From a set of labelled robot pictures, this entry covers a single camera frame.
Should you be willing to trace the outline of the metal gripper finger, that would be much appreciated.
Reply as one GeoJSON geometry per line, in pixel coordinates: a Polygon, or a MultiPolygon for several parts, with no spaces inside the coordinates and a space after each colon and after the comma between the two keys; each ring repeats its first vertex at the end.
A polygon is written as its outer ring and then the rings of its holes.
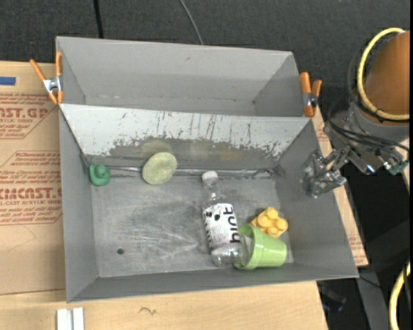
{"type": "Polygon", "coordinates": [[[337,171],[325,170],[306,178],[306,194],[313,198],[343,186],[347,179],[337,171]]]}
{"type": "Polygon", "coordinates": [[[324,157],[319,149],[314,150],[301,166],[301,184],[345,184],[347,179],[339,169],[348,162],[349,150],[333,149],[324,157]]]}

